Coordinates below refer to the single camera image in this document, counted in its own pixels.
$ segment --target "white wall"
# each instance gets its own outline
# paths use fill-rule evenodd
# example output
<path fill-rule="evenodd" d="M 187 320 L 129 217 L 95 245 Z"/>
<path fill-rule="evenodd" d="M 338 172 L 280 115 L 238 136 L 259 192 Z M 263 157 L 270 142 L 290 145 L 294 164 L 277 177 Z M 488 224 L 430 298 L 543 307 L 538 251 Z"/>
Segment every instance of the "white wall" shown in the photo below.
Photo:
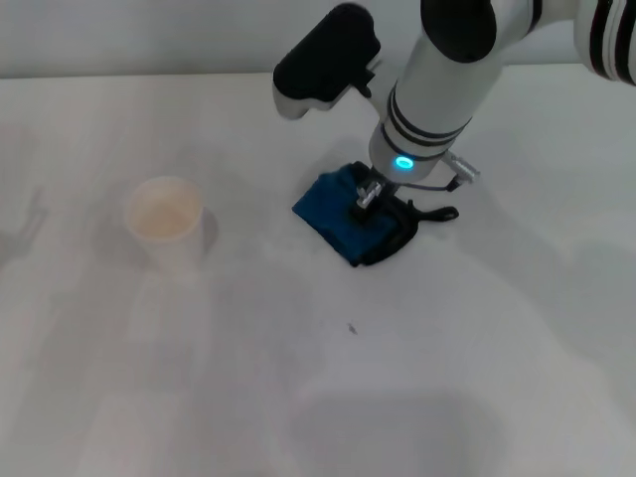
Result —
<path fill-rule="evenodd" d="M 337 0 L 0 0 L 0 76 L 271 70 Z M 402 62 L 418 0 L 361 0 Z M 575 62 L 570 24 L 535 34 L 512 63 Z"/>

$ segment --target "blue towel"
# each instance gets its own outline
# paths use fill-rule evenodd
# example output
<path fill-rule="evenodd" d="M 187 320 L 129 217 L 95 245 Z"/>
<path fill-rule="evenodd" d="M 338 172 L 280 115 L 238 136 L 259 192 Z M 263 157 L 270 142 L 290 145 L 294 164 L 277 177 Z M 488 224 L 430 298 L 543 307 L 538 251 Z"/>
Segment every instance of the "blue towel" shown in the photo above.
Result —
<path fill-rule="evenodd" d="M 352 265 L 374 249 L 396 229 L 391 216 L 375 214 L 362 226 L 349 210 L 358 200 L 351 165 L 322 174 L 292 211 L 309 224 Z"/>

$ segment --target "white table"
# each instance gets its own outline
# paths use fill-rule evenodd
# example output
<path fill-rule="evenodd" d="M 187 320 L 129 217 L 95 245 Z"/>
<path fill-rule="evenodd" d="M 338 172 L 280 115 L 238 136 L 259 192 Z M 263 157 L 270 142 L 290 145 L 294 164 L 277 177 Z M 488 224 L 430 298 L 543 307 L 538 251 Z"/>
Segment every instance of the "white table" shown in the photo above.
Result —
<path fill-rule="evenodd" d="M 365 159 L 356 94 L 286 122 L 268 75 L 0 81 L 0 475 L 633 477 L 635 106 L 506 69 L 455 147 L 482 183 L 410 194 L 459 221 L 353 269 L 290 207 Z M 121 228 L 162 174 L 214 214 L 198 280 Z"/>

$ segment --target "paper cup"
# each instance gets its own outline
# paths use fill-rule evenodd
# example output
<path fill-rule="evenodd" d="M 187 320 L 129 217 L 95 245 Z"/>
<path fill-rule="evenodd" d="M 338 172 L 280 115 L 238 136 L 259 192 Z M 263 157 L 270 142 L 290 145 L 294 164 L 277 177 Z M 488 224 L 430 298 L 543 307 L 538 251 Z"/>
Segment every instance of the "paper cup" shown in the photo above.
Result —
<path fill-rule="evenodd" d="M 130 233 L 169 273 L 199 269 L 204 258 L 203 199 L 196 184 L 157 177 L 141 184 L 125 210 Z"/>

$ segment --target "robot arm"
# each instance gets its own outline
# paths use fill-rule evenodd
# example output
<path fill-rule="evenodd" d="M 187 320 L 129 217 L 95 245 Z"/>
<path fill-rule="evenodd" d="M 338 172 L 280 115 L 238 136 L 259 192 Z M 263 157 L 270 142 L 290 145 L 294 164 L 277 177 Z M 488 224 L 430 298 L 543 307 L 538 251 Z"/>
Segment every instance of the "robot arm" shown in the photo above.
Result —
<path fill-rule="evenodd" d="M 476 171 L 449 149 L 497 81 L 503 51 L 541 26 L 574 19 L 592 72 L 636 80 L 636 0 L 421 0 L 420 14 L 422 35 L 399 78 L 378 61 L 373 18 L 352 3 L 332 10 L 274 70 L 284 117 L 328 110 L 350 86 L 378 111 L 369 154 L 380 179 L 359 205 L 384 181 L 394 190 L 422 180 L 439 160 L 472 181 Z"/>

